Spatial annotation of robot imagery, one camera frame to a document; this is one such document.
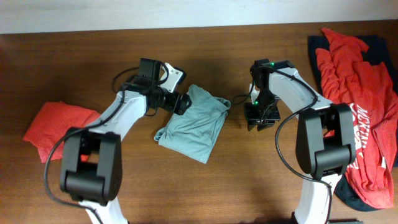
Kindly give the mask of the light grey t-shirt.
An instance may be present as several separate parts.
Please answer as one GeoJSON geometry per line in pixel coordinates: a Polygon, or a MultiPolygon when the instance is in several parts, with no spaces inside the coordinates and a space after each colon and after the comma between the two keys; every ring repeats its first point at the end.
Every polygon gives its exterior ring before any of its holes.
{"type": "Polygon", "coordinates": [[[191,85],[188,96],[191,107],[183,115],[173,114],[154,140],[160,146],[179,152],[206,164],[223,127],[231,102],[212,96],[197,85],[191,85]]]}

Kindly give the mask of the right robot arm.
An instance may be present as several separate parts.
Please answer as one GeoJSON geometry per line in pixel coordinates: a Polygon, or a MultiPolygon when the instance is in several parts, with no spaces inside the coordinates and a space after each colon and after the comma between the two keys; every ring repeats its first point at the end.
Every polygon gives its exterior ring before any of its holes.
{"type": "Polygon", "coordinates": [[[256,60],[249,70],[249,103],[244,104],[248,130],[279,123],[275,148],[282,163],[303,180],[291,223],[329,223],[332,197],[338,182],[356,159],[353,116],[346,103],[336,104],[317,93],[288,60],[256,60]],[[284,159],[279,135],[297,118],[295,155],[301,168],[284,159]]]}

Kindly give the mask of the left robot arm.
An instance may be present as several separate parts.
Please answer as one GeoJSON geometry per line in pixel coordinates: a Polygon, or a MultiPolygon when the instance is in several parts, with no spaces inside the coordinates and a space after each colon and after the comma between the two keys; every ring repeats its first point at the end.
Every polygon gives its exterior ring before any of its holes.
{"type": "Polygon", "coordinates": [[[122,82],[103,114],[63,138],[60,190],[86,210],[93,223],[127,223],[118,201],[123,179],[121,142],[149,110],[182,115],[191,106],[175,88],[186,73],[169,63],[141,58],[137,74],[122,82]]]}

